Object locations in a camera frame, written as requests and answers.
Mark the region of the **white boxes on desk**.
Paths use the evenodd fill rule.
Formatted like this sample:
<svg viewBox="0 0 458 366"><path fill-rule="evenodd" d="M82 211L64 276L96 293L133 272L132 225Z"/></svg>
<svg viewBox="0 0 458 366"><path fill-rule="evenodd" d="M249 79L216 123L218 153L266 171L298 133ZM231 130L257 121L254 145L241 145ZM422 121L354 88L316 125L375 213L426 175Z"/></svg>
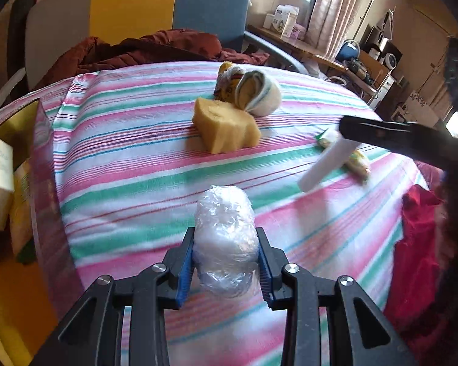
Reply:
<svg viewBox="0 0 458 366"><path fill-rule="evenodd" d="M283 38L302 40L306 30L297 22L299 14L298 7L280 4L273 14L265 15L263 28Z"/></svg>

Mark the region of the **white plastic wrap ball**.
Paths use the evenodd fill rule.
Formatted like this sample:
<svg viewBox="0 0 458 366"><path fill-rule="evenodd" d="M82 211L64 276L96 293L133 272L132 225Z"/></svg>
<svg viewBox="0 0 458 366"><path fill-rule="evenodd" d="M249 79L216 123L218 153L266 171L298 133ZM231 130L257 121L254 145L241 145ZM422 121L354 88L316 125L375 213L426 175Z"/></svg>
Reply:
<svg viewBox="0 0 458 366"><path fill-rule="evenodd" d="M223 298L244 295L257 269L255 213L236 186L211 186L195 213L193 261L201 286Z"/></svg>

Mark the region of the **red cloth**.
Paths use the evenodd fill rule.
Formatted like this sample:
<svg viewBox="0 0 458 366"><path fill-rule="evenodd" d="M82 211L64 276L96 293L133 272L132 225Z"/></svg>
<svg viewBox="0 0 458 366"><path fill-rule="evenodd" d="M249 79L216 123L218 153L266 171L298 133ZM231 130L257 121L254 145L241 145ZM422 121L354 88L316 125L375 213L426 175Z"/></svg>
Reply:
<svg viewBox="0 0 458 366"><path fill-rule="evenodd" d="M442 202L418 184L402 197L403 238L394 245L391 286L384 315L419 364L445 325L436 295L440 277L434 213Z"/></svg>

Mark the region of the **gold metal tin box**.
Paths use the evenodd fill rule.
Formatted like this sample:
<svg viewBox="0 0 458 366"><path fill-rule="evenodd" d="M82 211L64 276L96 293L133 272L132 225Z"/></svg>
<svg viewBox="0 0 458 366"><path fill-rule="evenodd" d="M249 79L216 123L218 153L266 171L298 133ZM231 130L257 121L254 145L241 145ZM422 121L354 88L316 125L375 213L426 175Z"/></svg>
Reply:
<svg viewBox="0 0 458 366"><path fill-rule="evenodd" d="M34 100L0 123L0 139L13 148L15 185L7 223L0 233L9 236L15 260L24 265L36 260L31 212L30 151L37 110L38 101Z"/></svg>

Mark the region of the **striped pink green tablecloth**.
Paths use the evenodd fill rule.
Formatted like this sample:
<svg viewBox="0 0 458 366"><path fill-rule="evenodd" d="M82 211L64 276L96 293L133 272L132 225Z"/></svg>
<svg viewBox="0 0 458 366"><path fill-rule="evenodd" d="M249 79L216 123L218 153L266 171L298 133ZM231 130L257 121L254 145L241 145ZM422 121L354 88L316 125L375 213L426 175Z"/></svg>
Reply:
<svg viewBox="0 0 458 366"><path fill-rule="evenodd" d="M311 272L351 274L379 307L391 285L394 244L402 237L402 197L423 183L416 164L363 145L371 173L336 169L312 192L298 180L318 159L317 137L345 115L375 118L344 87L267 69L282 103L260 117L257 145L215 150L222 128L193 122L198 98L212 98L218 67L208 62L147 64L80 74L37 90L0 112L44 109L53 132L53 185L63 229L41 232L51 269L67 256L80 290L101 274L124 278L161 260L195 218L211 186L236 186L271 244Z"/></svg>

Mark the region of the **wooden side desk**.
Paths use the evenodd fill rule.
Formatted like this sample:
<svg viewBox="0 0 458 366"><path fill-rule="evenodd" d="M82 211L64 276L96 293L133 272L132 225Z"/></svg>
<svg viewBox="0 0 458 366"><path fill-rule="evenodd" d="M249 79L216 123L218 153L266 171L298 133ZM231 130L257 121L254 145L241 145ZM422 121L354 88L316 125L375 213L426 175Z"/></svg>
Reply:
<svg viewBox="0 0 458 366"><path fill-rule="evenodd" d="M323 53L311 47L311 45L304 41L284 38L271 30L267 30L262 27L255 27L253 25L248 25L246 29L257 36L276 44L283 50L290 50L297 59L310 59L318 64L328 67L330 70L337 71L340 74L345 74L359 87L360 90L368 95L368 101L371 101L371 98L376 97L377 93L379 93L388 78L391 76L391 72L386 66L371 58L371 56L367 53L360 54L358 59L363 63L368 74L373 80L373 83L369 85L357 74L352 73L351 70L349 70L349 67L345 64L326 58Z"/></svg>

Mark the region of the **rolled striped sock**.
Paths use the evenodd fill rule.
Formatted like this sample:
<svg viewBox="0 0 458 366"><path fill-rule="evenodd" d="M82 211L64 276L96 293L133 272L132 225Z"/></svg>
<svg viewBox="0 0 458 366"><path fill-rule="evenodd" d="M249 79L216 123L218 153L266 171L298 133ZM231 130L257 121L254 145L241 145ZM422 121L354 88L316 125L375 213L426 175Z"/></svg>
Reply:
<svg viewBox="0 0 458 366"><path fill-rule="evenodd" d="M255 117L271 115L281 103L282 93L278 82L263 71L246 71L236 86L236 107Z"/></svg>

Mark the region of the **dark red jacket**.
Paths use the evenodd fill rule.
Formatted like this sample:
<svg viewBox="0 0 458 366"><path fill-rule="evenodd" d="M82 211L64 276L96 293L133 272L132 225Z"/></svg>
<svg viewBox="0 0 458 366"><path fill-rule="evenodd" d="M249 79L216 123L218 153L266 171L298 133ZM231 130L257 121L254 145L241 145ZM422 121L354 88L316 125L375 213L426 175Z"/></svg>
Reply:
<svg viewBox="0 0 458 366"><path fill-rule="evenodd" d="M217 36L191 29L159 30L139 39L127 38L111 45L90 36L62 54L35 86L44 88L65 78L101 70L179 61L229 61L236 64L265 64L264 51L250 54L222 46Z"/></svg>

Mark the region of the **yellow green snack packet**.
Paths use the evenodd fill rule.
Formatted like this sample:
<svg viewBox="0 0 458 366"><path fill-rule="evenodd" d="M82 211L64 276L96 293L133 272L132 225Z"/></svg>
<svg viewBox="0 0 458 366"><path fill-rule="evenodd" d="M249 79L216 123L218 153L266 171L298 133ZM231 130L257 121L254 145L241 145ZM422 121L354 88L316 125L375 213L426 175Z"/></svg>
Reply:
<svg viewBox="0 0 458 366"><path fill-rule="evenodd" d="M338 130L328 128L321 134L315 137L318 145L323 149L327 149L333 143L341 138ZM351 172L353 172L362 181L367 181L371 175L371 162L359 149L355 149L348 160L344 164Z"/></svg>

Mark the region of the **grey yellow blue chair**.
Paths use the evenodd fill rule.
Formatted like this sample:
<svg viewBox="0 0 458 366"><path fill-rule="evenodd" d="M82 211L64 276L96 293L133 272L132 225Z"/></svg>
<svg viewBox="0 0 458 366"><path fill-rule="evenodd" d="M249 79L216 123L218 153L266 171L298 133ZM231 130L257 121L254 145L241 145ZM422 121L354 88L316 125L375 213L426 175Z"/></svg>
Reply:
<svg viewBox="0 0 458 366"><path fill-rule="evenodd" d="M306 68L296 58L246 29L250 0L17 0L26 6L19 19L19 50L9 51L19 66L4 84L4 98L20 83L29 93L67 50L88 36L111 45L156 31L188 28L212 33L221 44L242 50L245 43L270 53L298 73Z"/></svg>

